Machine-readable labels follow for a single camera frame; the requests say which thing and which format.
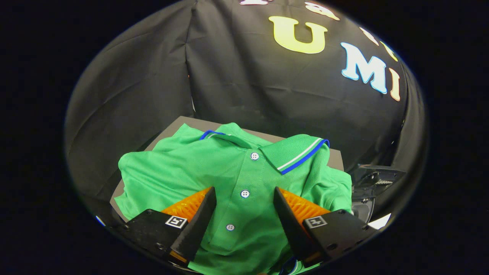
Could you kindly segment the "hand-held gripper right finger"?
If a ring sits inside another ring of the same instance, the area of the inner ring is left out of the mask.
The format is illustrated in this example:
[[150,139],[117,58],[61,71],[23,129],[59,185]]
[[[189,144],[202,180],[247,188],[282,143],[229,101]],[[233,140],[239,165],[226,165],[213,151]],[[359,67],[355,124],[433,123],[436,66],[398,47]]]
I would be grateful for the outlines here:
[[344,209],[330,211],[279,187],[274,207],[293,255],[305,267],[335,261],[378,233]]

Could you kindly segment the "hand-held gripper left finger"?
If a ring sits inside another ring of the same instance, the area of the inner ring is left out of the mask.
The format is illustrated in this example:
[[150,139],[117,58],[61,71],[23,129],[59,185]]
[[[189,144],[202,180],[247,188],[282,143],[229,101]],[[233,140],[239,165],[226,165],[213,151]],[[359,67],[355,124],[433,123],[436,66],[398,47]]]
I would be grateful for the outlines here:
[[162,211],[147,209],[112,229],[145,254],[187,268],[217,205],[215,188],[201,190]]

